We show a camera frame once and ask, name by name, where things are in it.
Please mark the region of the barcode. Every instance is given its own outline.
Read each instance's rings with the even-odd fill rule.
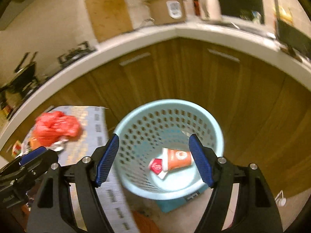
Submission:
[[[170,4],[170,9],[171,10],[179,10],[179,3],[171,3]]]
[[[115,195],[114,195],[114,193],[113,193],[113,191],[111,189],[107,190],[107,193],[108,193],[108,196],[109,196],[111,202],[117,202],[116,198],[115,198]]]

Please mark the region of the red plastic bag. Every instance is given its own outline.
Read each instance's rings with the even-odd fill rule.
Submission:
[[[42,146],[50,146],[60,136],[76,137],[81,125],[76,117],[66,116],[61,111],[43,113],[36,119],[34,135]]]

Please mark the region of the orange paper cup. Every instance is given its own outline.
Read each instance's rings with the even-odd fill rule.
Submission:
[[[162,169],[165,172],[176,168],[190,166],[194,162],[191,152],[181,150],[163,148],[162,156]]]

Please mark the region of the metal screw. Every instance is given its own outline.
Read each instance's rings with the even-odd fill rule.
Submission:
[[[223,158],[223,157],[220,157],[220,158],[218,158],[218,162],[221,163],[221,164],[224,164],[224,163],[227,162],[227,160],[225,158]]]
[[[256,170],[258,168],[258,166],[254,163],[251,163],[249,167],[252,168],[253,170]]]
[[[57,169],[57,167],[58,167],[58,163],[53,163],[53,164],[51,165],[51,168],[52,168],[53,170]]]
[[[90,157],[84,157],[83,159],[82,159],[82,162],[83,163],[88,163],[88,162],[90,162],[91,161],[91,158]]]

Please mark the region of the white countertop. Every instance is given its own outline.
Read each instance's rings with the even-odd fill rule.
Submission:
[[[16,112],[0,135],[0,148],[15,129],[41,103],[83,74],[134,50],[172,38],[184,37],[215,43],[264,60],[295,78],[311,91],[311,64],[299,63],[280,51],[279,43],[247,32],[189,21],[153,26],[125,33],[96,46],[97,51],[70,65],[41,86]]]

